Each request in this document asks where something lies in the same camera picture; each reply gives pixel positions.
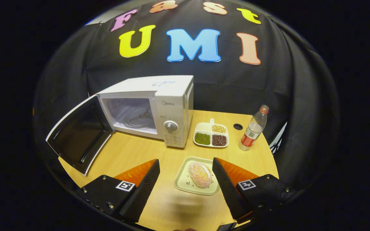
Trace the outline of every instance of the microwave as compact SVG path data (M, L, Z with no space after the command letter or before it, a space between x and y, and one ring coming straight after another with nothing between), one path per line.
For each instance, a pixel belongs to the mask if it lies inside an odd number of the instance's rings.
M70 110L51 129L46 142L84 175L115 131L183 148L194 108L193 80L192 75L126 79Z

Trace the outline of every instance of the blue letter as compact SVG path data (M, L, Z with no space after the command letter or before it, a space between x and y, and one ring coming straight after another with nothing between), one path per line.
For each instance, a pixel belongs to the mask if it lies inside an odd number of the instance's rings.
M190 60L193 60L197 55L199 48L202 48L198 59L208 62L219 62L221 57L218 55L217 38L220 34L217 30L203 29L193 40L184 29L174 29L166 32L171 37L171 54L166 57L169 62L177 62L184 60L181 54L185 52Z

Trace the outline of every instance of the red bottle label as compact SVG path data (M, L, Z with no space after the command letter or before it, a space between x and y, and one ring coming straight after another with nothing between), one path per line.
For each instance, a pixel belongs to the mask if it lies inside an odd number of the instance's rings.
M246 134L244 134L243 137L242 137L242 139L241 139L241 143L244 146L247 146L247 147L252 146L254 144L254 141L255 141L255 139L249 138Z

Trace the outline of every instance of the microwave control panel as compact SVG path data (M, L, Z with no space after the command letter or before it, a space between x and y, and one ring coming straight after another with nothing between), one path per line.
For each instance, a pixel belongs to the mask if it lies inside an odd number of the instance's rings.
M165 98L156 99L158 108L159 130L162 131L160 137L165 141L167 146L183 148L186 139L184 118L183 116L183 97L182 98Z

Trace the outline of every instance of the white divided tray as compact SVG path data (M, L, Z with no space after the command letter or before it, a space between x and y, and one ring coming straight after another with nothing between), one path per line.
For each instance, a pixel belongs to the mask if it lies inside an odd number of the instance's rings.
M203 189L203 188L196 186L192 178L189 176L189 165L194 161L205 164L211 170L212 183L210 184L209 187ZM202 159L198 157L188 157L184 160L181 168L178 171L178 174L176 175L174 185L179 190L186 191L189 193L207 195L207 196L214 195L220 189L218 181L216 180L215 174L213 174L213 171L212 171L212 160Z
M218 126L224 127L225 130L226 130L226 133L214 133L212 131L213 125L218 125ZM202 133L202 134L209 135L210 136L210 143L209 143L209 145L197 143L195 141L195 135L197 133ZM213 135L225 136L226 137L226 144L225 144L225 146L213 146L212 145L212 136ZM224 148L224 147L228 146L228 144L229 144L228 129L225 126L223 126L222 124L215 124L213 119L210 120L210 123L198 123L196 125L196 127L195 127L195 132L194 132L194 143L197 144L197 145L200 145L200 146L207 146L207 147L214 147L214 148Z

